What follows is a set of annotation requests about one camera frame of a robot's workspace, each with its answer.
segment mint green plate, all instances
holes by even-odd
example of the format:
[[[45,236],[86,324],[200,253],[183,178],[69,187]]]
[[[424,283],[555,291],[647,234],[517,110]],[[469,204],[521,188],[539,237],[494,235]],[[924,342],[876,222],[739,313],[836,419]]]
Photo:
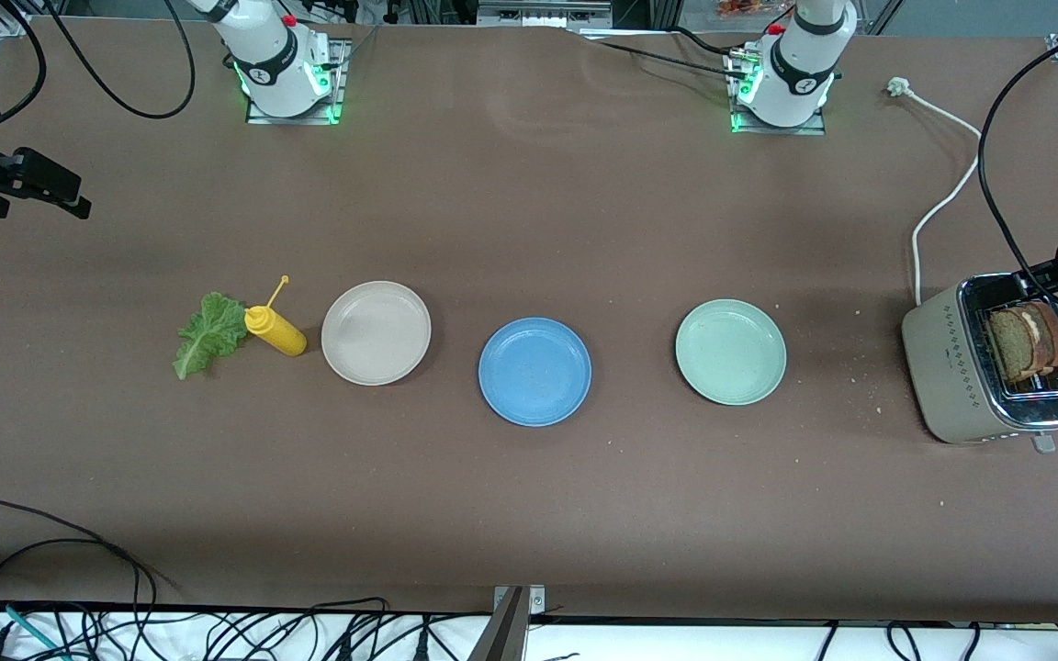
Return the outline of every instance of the mint green plate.
[[[676,363],[696,392],[743,406],[778,387],[786,372],[786,343],[767,314],[720,298],[685,317],[676,333]]]

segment green lettuce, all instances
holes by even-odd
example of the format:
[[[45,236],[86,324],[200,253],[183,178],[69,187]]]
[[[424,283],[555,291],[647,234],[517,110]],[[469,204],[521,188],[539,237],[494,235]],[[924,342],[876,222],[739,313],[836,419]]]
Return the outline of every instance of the green lettuce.
[[[243,324],[243,304],[219,292],[202,296],[202,310],[190,315],[190,323],[178,331],[185,342],[178,348],[174,372],[180,380],[202,372],[215,356],[230,355],[248,334]]]

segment toaster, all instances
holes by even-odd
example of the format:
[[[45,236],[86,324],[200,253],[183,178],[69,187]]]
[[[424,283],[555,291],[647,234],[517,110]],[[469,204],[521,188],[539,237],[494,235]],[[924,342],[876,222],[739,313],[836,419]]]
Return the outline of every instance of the toaster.
[[[1015,275],[974,275],[906,314],[900,334],[909,373],[925,426],[937,439],[965,444],[1029,436],[1042,455],[1055,452],[1058,368],[1007,384],[987,327],[995,310],[1032,298]]]

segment yellow squeeze bottle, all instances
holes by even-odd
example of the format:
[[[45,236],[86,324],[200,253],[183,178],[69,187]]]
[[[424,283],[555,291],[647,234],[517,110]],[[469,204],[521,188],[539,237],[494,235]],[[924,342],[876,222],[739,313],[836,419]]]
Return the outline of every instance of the yellow squeeze bottle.
[[[249,333],[259,335],[260,339],[276,347],[281,354],[302,355],[308,346],[308,339],[289,323],[289,319],[276,314],[276,310],[272,310],[272,301],[276,300],[276,294],[280,293],[280,289],[287,283],[289,277],[285,275],[280,279],[280,284],[276,286],[272,297],[268,299],[268,305],[251,307],[243,313],[243,324],[248,326]]]

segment bread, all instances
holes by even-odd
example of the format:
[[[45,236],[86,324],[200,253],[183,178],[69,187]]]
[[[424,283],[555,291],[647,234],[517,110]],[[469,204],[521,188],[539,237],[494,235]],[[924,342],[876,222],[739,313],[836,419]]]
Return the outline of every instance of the bread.
[[[1047,375],[1058,367],[1058,315],[1045,302],[996,310],[988,326],[1007,384]]]

